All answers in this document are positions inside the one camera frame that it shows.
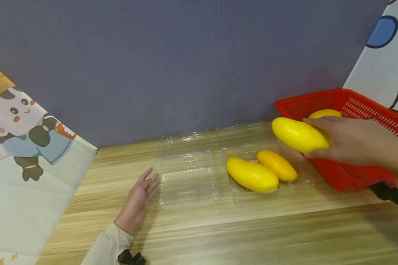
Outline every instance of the cartoon poster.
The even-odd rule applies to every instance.
[[[17,87],[0,93],[0,159],[14,157],[24,181],[43,174],[39,156],[54,165],[67,153],[76,134]]]
[[[398,0],[390,1],[344,88],[398,113]]]
[[[35,264],[95,155],[0,72],[0,265]]]

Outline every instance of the hand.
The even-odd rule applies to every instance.
[[[143,223],[149,201],[159,191],[159,183],[161,182],[159,174],[146,179],[152,170],[153,168],[149,168],[140,176],[128,193],[127,200],[114,221],[116,226],[130,235],[134,235],[137,226]]]
[[[330,148],[310,151],[308,158],[389,167],[390,157],[398,153],[398,138],[374,120],[325,116],[303,121],[323,129],[332,140]]]

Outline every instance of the blue-gray backdrop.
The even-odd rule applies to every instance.
[[[387,0],[0,0],[0,70],[97,147],[341,87]]]

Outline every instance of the cartoon eye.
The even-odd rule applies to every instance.
[[[383,16],[379,19],[366,46],[372,49],[383,48],[394,39],[397,31],[398,19],[393,16]]]
[[[13,113],[13,114],[18,114],[18,110],[16,109],[16,108],[11,108],[11,112]]]

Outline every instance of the plastic mango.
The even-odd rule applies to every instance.
[[[298,177],[292,165],[278,153],[263,150],[256,155],[256,158],[258,163],[268,167],[280,180],[294,181]]]
[[[318,119],[324,116],[342,117],[342,114],[341,112],[334,109],[322,109],[311,113],[311,115],[308,118]]]
[[[328,134],[308,123],[280,117],[274,119],[271,128],[279,140],[301,153],[331,146]]]
[[[231,157],[227,161],[227,171],[235,181],[253,191],[273,192],[278,186],[275,173],[261,164]]]

